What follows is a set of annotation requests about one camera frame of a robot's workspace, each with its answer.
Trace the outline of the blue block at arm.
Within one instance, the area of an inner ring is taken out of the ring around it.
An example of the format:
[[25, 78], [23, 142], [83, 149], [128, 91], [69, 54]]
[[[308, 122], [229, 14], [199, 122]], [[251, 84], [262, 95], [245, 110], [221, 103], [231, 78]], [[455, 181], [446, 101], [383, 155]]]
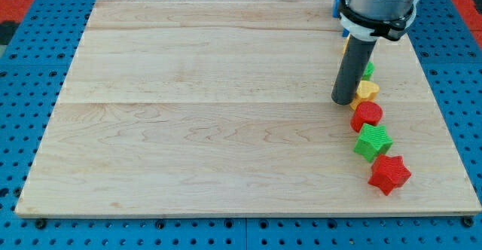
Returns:
[[[333, 5], [332, 5], [332, 17], [335, 19], [340, 19], [340, 12], [339, 12], [339, 4], [340, 0], [334, 0]], [[342, 32], [342, 37], [347, 38], [349, 36], [349, 31], [347, 29], [343, 29]]]

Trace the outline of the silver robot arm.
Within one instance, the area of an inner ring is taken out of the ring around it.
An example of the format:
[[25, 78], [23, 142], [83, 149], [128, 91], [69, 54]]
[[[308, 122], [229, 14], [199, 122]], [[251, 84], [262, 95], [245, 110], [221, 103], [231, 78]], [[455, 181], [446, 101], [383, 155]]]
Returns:
[[414, 22], [419, 0], [339, 0], [340, 24], [358, 40], [399, 40]]

